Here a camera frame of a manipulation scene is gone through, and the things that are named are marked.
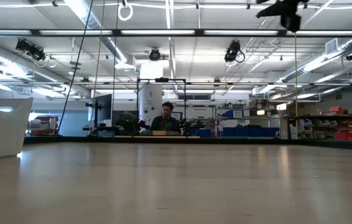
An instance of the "wall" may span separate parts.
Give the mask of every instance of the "wall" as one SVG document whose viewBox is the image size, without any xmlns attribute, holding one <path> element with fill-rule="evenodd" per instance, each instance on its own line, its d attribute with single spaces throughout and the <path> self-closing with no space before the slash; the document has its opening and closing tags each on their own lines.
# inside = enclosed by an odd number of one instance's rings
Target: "wall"
<svg viewBox="0 0 352 224">
<path fill-rule="evenodd" d="M 328 112 L 332 106 L 341 106 L 345 110 L 348 110 L 349 114 L 352 114 L 352 90 L 348 88 L 342 89 L 342 99 L 336 100 L 335 95 L 336 93 L 330 94 L 322 98 L 322 102 L 314 103 L 314 104 L 304 104 L 304 107 L 298 108 L 298 113 L 310 113 L 310 114 L 317 114 L 317 109 L 321 110 L 321 112 Z"/>
</svg>

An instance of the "white ceiling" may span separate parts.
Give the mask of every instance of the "white ceiling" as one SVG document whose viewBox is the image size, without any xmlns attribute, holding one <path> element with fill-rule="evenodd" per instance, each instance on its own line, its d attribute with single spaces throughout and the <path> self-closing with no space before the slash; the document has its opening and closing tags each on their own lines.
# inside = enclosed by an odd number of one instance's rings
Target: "white ceiling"
<svg viewBox="0 0 352 224">
<path fill-rule="evenodd" d="M 174 0 L 175 6 L 193 6 L 195 0 Z M 152 1 L 132 1 L 132 3 L 149 4 L 164 6 L 164 0 Z M 310 4 L 321 6 L 327 0 L 311 0 Z M 50 1 L 38 0 L 36 4 L 51 3 Z M 200 4 L 241 4 L 246 1 L 241 0 L 200 0 Z M 26 0 L 8 0 L 0 1 L 0 4 L 27 4 Z M 335 0 L 330 7 L 351 6 L 352 0 Z M 103 7 L 94 6 L 94 11 L 101 18 Z M 105 6 L 105 16 L 102 22 L 107 29 L 166 29 L 166 11 L 151 7 L 133 7 L 134 14 L 129 21 L 120 21 L 117 19 L 117 7 Z M 201 28 L 202 29 L 258 29 L 265 18 L 256 18 L 259 9 L 200 9 L 201 10 Z M 316 9 L 300 9 L 298 14 L 302 16 L 302 21 L 306 21 L 316 13 Z M 46 7 L 23 7 L 23 8 L 1 8 L 0 7 L 0 29 L 83 29 L 84 24 L 80 19 L 67 7 L 58 8 L 52 6 Z M 175 9 L 174 10 L 174 29 L 197 29 L 198 28 L 198 10 L 197 9 Z M 261 29 L 282 29 L 278 17 L 270 17 L 266 20 Z M 352 29 L 352 9 L 331 10 L 326 9 L 319 13 L 304 29 Z M 239 40 L 241 45 L 245 45 L 249 38 L 232 38 L 232 37 L 176 37 L 174 38 L 176 53 L 176 77 L 187 78 L 191 81 L 213 81 L 215 77 L 222 77 L 230 82 L 236 81 L 258 81 L 268 82 L 273 73 L 282 73 L 295 66 L 295 40 L 294 39 L 266 39 L 253 38 L 248 46 L 244 49 L 247 60 L 239 67 L 232 67 L 226 73 L 227 67 L 224 64 L 224 54 L 226 48 L 232 40 Z M 31 37 L 27 40 L 43 47 L 45 52 L 52 54 L 58 61 L 55 68 L 46 67 L 54 73 L 70 78 L 68 72 L 71 65 L 70 53 L 72 52 L 71 38 L 54 38 L 54 37 Z M 311 55 L 317 54 L 324 50 L 324 44 L 330 39 L 312 38 L 298 39 L 297 59 L 304 60 Z M 0 47 L 11 52 L 16 52 L 17 38 L 0 38 Z M 80 45 L 81 39 L 76 38 L 75 43 Z M 278 59 L 283 55 L 282 61 L 264 62 L 254 71 L 249 72 L 255 67 L 255 64 L 263 60 L 275 47 L 273 44 L 281 43 L 281 47 L 276 50 L 271 59 Z M 77 77 L 90 77 L 93 79 L 97 70 L 99 41 L 96 38 L 85 38 L 82 50 L 85 54 L 81 55 L 80 61 L 82 66 L 77 73 Z M 152 47 L 159 47 L 161 53 L 169 54 L 169 40 L 167 37 L 119 37 L 117 45 L 122 52 L 136 55 L 137 58 L 143 59 L 147 56 L 146 51 Z M 105 47 L 101 48 L 99 57 L 98 75 L 101 80 L 112 80 L 115 73 L 118 80 L 135 79 L 133 72 L 115 71 L 113 66 L 113 57 Z M 338 70 L 340 64 L 322 68 L 325 75 Z M 165 68 L 164 75 L 170 77 L 168 68 Z"/>
</svg>

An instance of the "ceiling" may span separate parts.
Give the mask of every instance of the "ceiling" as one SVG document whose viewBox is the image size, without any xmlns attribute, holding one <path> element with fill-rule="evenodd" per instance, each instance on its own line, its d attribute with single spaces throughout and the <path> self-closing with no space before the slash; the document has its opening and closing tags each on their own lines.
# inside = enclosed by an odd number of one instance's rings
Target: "ceiling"
<svg viewBox="0 0 352 224">
<path fill-rule="evenodd" d="M 106 29 L 166 29 L 165 0 L 132 1 L 128 3 L 133 6 L 133 16 L 128 21 L 117 19 L 118 1 L 105 1 L 109 6 L 102 6 L 103 1 L 94 1 L 93 11 L 98 18 L 103 15 L 103 26 Z M 174 0 L 174 23 L 172 29 L 283 29 L 279 24 L 278 17 L 256 18 L 260 9 L 221 9 L 215 8 L 228 6 L 245 6 L 249 1 L 241 0 L 199 0 L 200 6 L 211 6 L 213 8 L 188 8 L 183 6 L 195 6 L 195 0 Z M 341 7 L 352 6 L 352 0 L 335 0 L 328 9 L 316 13 L 327 0 L 311 0 L 307 9 L 299 9 L 298 14 L 302 16 L 304 29 L 352 29 L 352 9 L 341 9 Z M 57 1 L 59 7 L 50 6 L 50 1 L 35 0 L 35 7 L 29 7 L 27 0 L 0 1 L 0 4 L 12 4 L 17 7 L 0 7 L 0 29 L 84 29 L 84 23 L 75 13 L 65 6 L 63 1 Z M 127 9 L 122 10 L 123 16 L 127 16 Z M 72 49 L 72 38 L 68 37 L 28 37 L 29 42 L 44 48 L 44 52 L 56 59 L 57 65 L 49 67 L 50 61 L 44 68 L 54 72 L 66 79 L 71 79 L 71 60 L 75 61 L 82 39 L 75 38 Z M 225 82 L 273 82 L 274 77 L 283 75 L 285 71 L 295 67 L 295 51 L 298 63 L 320 54 L 325 50 L 325 43 L 332 38 L 299 38 L 297 48 L 295 39 L 283 38 L 248 38 L 248 37 L 172 37 L 174 43 L 175 78 L 185 78 L 190 82 L 212 82 L 214 78 L 221 78 Z M 0 47 L 7 51 L 19 54 L 15 50 L 18 38 L 0 37 Z M 246 55 L 244 63 L 228 67 L 224 63 L 226 48 L 233 40 L 239 40 Z M 170 54 L 169 39 L 167 37 L 118 37 L 116 38 L 118 48 L 125 54 L 134 55 L 138 65 L 148 61 L 147 52 L 153 47 L 160 49 L 165 55 Z M 111 53 L 101 46 L 97 38 L 86 37 L 82 46 L 80 56 L 80 70 L 76 73 L 76 80 L 89 78 L 98 81 L 112 81 L 113 75 L 117 81 L 127 82 L 136 80 L 136 72 L 124 72 L 114 69 L 115 61 Z M 21 57 L 32 61 L 28 56 Z M 164 76 L 171 77 L 169 62 L 164 62 Z M 320 76 L 329 75 L 341 70 L 341 60 L 335 60 L 314 71 Z M 115 88 L 134 88 L 133 85 L 117 85 Z M 194 89 L 210 88 L 210 86 L 194 86 Z M 237 89 L 252 89 L 252 86 L 235 86 Z"/>
</svg>

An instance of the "shelving unit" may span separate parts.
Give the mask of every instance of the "shelving unit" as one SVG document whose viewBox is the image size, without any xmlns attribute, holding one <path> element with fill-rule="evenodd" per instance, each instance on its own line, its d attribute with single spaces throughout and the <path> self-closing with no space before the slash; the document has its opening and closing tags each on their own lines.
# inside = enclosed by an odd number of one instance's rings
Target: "shelving unit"
<svg viewBox="0 0 352 224">
<path fill-rule="evenodd" d="M 352 140 L 352 116 L 286 116 L 288 139 L 296 139 L 295 121 L 298 120 L 298 139 Z"/>
</svg>

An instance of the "wooden floor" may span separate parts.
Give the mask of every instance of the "wooden floor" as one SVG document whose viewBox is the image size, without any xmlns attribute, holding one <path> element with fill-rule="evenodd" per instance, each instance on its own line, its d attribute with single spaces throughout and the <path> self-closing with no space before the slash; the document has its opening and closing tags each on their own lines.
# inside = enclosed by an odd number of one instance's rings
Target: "wooden floor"
<svg viewBox="0 0 352 224">
<path fill-rule="evenodd" d="M 26 146 L 0 159 L 2 223 L 352 223 L 352 150 Z"/>
</svg>

